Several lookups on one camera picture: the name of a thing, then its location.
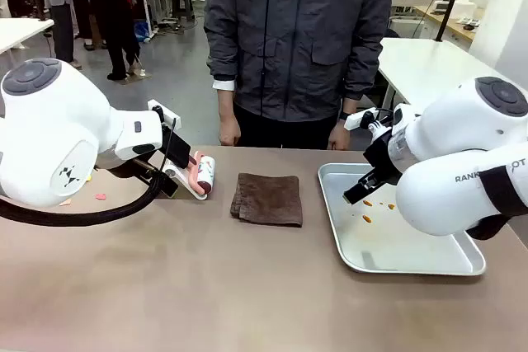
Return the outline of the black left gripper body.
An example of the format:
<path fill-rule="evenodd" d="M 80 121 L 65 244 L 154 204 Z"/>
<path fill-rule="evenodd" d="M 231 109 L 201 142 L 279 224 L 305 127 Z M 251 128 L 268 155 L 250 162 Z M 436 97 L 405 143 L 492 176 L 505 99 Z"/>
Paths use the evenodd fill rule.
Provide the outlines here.
<path fill-rule="evenodd" d="M 170 129 L 162 129 L 162 152 L 177 167 L 188 167 L 191 146 Z"/>

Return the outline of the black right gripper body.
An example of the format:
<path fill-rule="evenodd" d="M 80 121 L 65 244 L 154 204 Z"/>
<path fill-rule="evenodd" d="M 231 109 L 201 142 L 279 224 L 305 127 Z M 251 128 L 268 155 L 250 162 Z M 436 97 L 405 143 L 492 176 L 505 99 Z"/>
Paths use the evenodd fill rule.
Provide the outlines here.
<path fill-rule="evenodd" d="M 402 173 L 395 167 L 389 157 L 389 140 L 392 134 L 384 132 L 365 150 L 364 158 L 372 166 L 365 175 L 367 183 L 397 183 Z"/>

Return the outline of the person's left hand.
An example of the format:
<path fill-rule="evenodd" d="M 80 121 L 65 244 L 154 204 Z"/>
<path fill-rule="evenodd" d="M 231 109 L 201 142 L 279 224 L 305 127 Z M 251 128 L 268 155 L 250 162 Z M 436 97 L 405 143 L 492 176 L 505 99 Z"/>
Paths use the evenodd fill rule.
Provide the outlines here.
<path fill-rule="evenodd" d="M 328 139 L 328 150 L 346 151 L 351 141 L 350 131 L 345 128 L 345 121 L 339 120 L 333 127 Z"/>

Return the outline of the person's right hand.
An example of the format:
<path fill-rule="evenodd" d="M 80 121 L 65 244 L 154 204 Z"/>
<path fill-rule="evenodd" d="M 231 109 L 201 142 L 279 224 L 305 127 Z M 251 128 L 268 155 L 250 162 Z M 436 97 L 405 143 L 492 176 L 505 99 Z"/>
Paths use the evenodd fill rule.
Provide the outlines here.
<path fill-rule="evenodd" d="M 219 141 L 222 146 L 234 147 L 241 137 L 241 129 L 234 114 L 219 117 Z"/>

